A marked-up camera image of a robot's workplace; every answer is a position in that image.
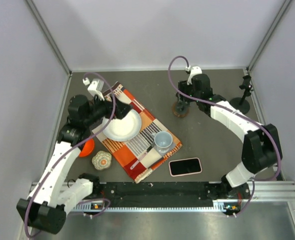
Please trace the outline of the grey phone stand wooden base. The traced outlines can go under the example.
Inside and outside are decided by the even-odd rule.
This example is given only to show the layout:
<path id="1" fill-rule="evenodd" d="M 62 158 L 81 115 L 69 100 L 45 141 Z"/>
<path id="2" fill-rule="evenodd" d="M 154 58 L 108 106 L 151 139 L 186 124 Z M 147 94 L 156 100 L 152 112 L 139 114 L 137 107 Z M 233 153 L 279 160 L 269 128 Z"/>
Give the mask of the grey phone stand wooden base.
<path id="1" fill-rule="evenodd" d="M 173 114 L 178 118 L 186 117 L 190 112 L 190 104 L 187 103 L 187 110 L 176 110 L 176 103 L 177 101 L 172 105 L 172 108 L 171 108 Z"/>

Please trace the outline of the pink case smartphone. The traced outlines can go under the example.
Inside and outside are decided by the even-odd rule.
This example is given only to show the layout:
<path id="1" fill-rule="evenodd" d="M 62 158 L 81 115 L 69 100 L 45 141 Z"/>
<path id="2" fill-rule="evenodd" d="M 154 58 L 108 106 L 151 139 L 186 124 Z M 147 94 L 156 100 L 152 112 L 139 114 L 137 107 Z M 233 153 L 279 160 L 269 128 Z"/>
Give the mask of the pink case smartphone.
<path id="1" fill-rule="evenodd" d="M 172 160 L 168 166 L 172 177 L 200 174 L 203 171 L 201 161 L 197 157 Z"/>

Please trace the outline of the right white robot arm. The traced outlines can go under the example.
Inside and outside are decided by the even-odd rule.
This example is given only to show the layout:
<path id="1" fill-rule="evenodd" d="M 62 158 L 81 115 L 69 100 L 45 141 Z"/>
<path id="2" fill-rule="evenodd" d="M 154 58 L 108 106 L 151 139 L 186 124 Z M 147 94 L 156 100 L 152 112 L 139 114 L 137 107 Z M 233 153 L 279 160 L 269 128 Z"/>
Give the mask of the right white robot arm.
<path id="1" fill-rule="evenodd" d="M 241 162 L 221 178 L 220 190 L 225 197 L 234 197 L 240 190 L 239 186 L 272 165 L 281 163 L 283 154 L 277 128 L 248 118 L 224 97 L 214 94 L 206 74 L 179 81 L 176 96 L 187 106 L 195 102 L 200 111 L 223 124 L 242 142 Z"/>

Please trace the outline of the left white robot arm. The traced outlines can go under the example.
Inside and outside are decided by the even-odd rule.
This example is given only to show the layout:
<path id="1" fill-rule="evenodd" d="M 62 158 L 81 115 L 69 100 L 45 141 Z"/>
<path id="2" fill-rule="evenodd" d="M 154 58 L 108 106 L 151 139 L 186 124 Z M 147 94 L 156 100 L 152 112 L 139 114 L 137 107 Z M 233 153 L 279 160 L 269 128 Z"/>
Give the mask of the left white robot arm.
<path id="1" fill-rule="evenodd" d="M 107 118 L 123 119 L 133 107 L 118 100 L 95 96 L 90 101 L 85 95 L 73 96 L 68 105 L 68 116 L 60 130 L 52 157 L 42 177 L 27 198 L 21 198 L 16 209 L 24 222 L 25 234 L 32 238 L 28 228 L 57 234 L 68 214 L 86 197 L 96 198 L 101 186 L 98 177 L 83 173 L 67 190 L 61 191 L 67 174 L 79 157 L 87 141 L 94 137 L 90 127 Z"/>

